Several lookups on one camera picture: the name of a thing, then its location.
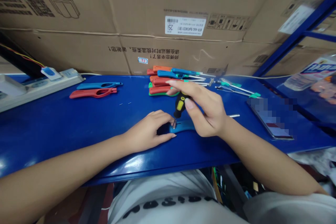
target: electrical cable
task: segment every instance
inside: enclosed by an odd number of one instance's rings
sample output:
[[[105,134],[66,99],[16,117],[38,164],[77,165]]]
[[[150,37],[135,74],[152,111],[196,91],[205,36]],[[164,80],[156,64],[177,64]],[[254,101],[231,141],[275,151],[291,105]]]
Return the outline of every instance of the electrical cable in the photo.
[[[15,54],[17,54],[17,55],[20,55],[20,56],[21,56],[22,58],[24,58],[25,60],[29,60],[29,61],[34,62],[35,64],[39,65],[39,66],[42,67],[42,68],[46,67],[46,66],[43,65],[41,62],[38,62],[38,61],[36,61],[36,60],[30,58],[30,57],[27,56],[27,55],[23,55],[23,54],[21,54],[21,53],[15,51],[15,50],[13,50],[12,48],[9,48],[9,47],[7,47],[7,46],[1,44],[1,43],[0,43],[0,46],[5,47],[7,50],[12,51],[13,53],[15,53]]]
[[[100,74],[98,74],[98,73],[80,73],[80,74],[82,74],[82,75],[100,75]]]
[[[276,79],[276,78],[283,78],[283,77],[289,77],[292,75],[283,75],[283,76],[277,76],[277,77],[255,77],[255,76],[248,76],[248,75],[224,75],[225,76],[240,76],[240,77],[249,77],[249,78],[255,78],[255,79]]]

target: green plastic clip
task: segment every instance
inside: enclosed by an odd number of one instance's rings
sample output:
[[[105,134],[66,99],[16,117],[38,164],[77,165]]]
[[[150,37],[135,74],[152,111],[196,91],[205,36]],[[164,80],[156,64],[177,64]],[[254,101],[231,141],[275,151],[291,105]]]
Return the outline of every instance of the green plastic clip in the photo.
[[[242,86],[241,84],[238,84],[238,83],[232,83],[231,85],[232,85],[232,86],[239,87],[239,88]]]
[[[258,97],[260,97],[261,96],[261,94],[259,94],[259,93],[254,93],[254,94],[251,94],[250,96],[249,96],[249,98],[258,98]]]
[[[230,86],[230,84],[228,82],[221,82],[220,83],[222,86]]]

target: right hand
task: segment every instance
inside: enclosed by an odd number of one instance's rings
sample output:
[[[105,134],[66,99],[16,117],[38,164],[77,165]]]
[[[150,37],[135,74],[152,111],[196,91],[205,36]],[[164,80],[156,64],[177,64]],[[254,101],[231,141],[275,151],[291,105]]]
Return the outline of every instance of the right hand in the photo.
[[[194,123],[196,132],[201,137],[222,136],[224,134],[226,120],[229,117],[225,113],[223,100],[219,94],[193,82],[168,80],[166,83],[173,87],[167,92],[168,95],[182,91],[190,95],[203,109],[204,114],[191,99],[185,100],[186,110]]]

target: orange plastic handle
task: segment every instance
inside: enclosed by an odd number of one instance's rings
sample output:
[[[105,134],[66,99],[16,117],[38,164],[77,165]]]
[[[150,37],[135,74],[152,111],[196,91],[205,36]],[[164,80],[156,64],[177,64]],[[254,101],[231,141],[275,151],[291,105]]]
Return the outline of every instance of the orange plastic handle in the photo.
[[[169,67],[169,66],[153,66],[153,71],[156,73],[156,72],[158,72],[158,70],[163,70],[163,71],[168,71],[168,72],[170,72],[170,70],[171,70],[172,68],[171,67]]]
[[[153,69],[147,69],[147,75],[156,75],[156,73],[154,73]]]
[[[154,76],[150,76],[149,79],[151,82],[153,82],[153,80],[155,80],[156,78],[160,78],[159,76],[157,75],[154,75]]]
[[[162,78],[162,77],[158,77],[158,78],[155,78],[155,79],[152,81],[152,85],[153,85],[153,87],[158,87],[158,86],[169,86],[169,84],[166,83],[166,81],[170,81],[170,80],[183,81],[183,80],[179,80],[179,79],[171,79],[171,78]]]
[[[149,93],[151,95],[154,95],[156,93],[166,93],[168,90],[170,90],[170,86],[162,86],[162,87],[151,87],[149,89]]]

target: left hand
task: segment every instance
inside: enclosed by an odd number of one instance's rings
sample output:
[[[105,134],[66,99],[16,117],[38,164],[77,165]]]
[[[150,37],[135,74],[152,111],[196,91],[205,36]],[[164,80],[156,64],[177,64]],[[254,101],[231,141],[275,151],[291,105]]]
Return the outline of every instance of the left hand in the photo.
[[[144,119],[123,134],[124,141],[127,142],[133,153],[153,148],[176,137],[174,133],[156,134],[158,128],[168,122],[170,124],[174,122],[174,118],[171,115],[162,110],[150,112]]]

